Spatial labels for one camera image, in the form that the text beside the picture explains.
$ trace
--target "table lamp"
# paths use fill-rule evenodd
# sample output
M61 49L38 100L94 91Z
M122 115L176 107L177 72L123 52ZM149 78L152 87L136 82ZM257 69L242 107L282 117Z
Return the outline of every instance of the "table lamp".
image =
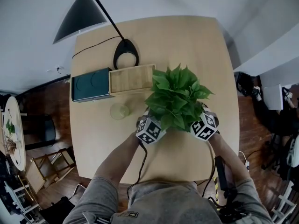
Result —
M117 70L117 59L124 53L131 53L136 57L136 63L134 66L139 64L139 55L138 52L133 45L133 43L129 39L125 39L111 17L109 16L106 9L101 4L100 0L95 0L99 7L102 9L106 17L109 19L119 36L121 37L121 42L118 44L114 58L113 65ZM106 22L106 19L93 2L93 0L75 0L74 4L68 11L65 16L60 28L57 32L57 35L54 39L53 44L66 39L72 35L82 32L82 30L86 28L90 28L95 25L100 25Z

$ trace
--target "glass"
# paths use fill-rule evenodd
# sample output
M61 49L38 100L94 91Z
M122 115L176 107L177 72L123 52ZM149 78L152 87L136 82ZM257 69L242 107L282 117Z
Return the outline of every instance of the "glass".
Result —
M130 114L129 108L121 103L115 103L110 107L110 115L115 120L123 119Z

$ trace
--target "gray shirt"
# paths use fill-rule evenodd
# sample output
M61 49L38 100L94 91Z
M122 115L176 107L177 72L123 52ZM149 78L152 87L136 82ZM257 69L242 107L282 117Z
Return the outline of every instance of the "gray shirt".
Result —
M268 224L271 218L261 204L252 179L237 184L235 201L249 213L237 224ZM172 223L221 224L215 206L197 192L194 182L144 182L132 188L128 210L117 213L117 188L104 178L94 178L64 224Z

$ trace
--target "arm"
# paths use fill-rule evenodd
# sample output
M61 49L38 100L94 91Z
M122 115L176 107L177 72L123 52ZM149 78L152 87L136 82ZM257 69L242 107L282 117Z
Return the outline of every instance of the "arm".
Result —
M244 217L244 223L272 223L268 211L262 205L256 187L250 178L249 172L239 157L228 146L220 134L214 134L209 142L216 156L221 156L231 169L236 183L237 196L234 201L242 203L242 211L249 213Z
M138 148L135 132L120 144L98 167L76 207L64 224L93 223L95 219L109 220L117 212L117 187Z

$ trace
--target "black lamp shade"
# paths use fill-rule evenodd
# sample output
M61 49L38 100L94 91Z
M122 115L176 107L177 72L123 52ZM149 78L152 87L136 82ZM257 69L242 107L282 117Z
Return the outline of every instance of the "black lamp shade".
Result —
M93 0L76 0L60 25L53 44L105 22L105 17Z

